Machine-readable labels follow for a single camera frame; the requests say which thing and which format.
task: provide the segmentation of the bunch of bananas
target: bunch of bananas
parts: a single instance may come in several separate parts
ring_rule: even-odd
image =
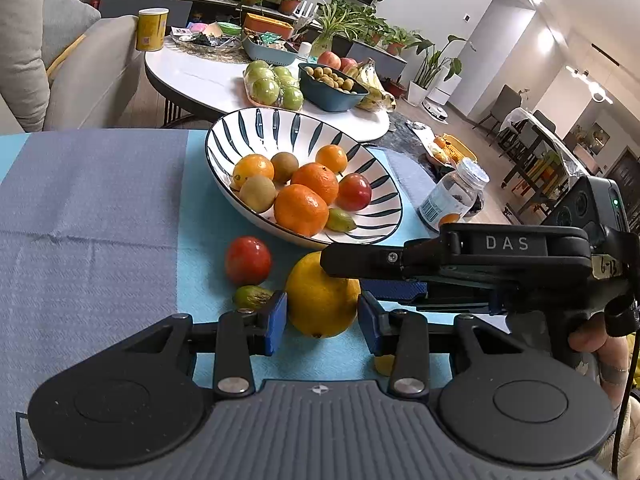
[[[371,58],[351,67],[346,74],[369,90],[369,95],[358,105],[360,108],[369,112],[377,112],[385,108],[388,112],[392,112],[396,109],[396,99],[382,88],[376,74],[376,62]]]

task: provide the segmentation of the screw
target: screw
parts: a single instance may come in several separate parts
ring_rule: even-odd
[[[249,389],[249,381],[242,377],[227,377],[218,382],[218,389],[226,394],[242,394]]]
[[[419,394],[424,390],[424,383],[413,377],[404,377],[394,383],[394,390],[405,395]]]

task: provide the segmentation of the white pot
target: white pot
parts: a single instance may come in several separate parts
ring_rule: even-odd
[[[427,97],[428,93],[428,90],[425,90],[421,86],[411,81],[409,83],[409,93],[407,94],[406,101],[411,106],[418,106],[424,100],[424,98]]]

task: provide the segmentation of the bottle label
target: bottle label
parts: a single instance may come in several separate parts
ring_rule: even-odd
[[[460,220],[471,207],[459,202],[455,198],[456,195],[467,197],[468,193],[458,184],[454,184],[449,190],[444,186],[436,186],[420,206],[422,220],[436,231],[440,230],[440,222],[443,219],[447,223]]]

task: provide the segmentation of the white bowl with dark stripes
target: white bowl with dark stripes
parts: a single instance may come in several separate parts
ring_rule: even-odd
[[[325,229],[313,237],[299,235],[276,224],[273,208],[258,214],[230,187],[234,166],[245,155],[260,153],[270,159],[289,152],[302,166],[314,162],[318,150],[328,144],[338,144],[347,153],[349,163],[343,174],[360,173],[372,188],[371,203],[351,213],[358,227],[349,233]],[[389,238],[400,225],[402,199],[385,167],[350,136],[312,117],[276,108],[238,110],[209,129],[205,151],[216,183],[231,205],[259,228],[297,245],[322,249],[332,242],[374,244]]]

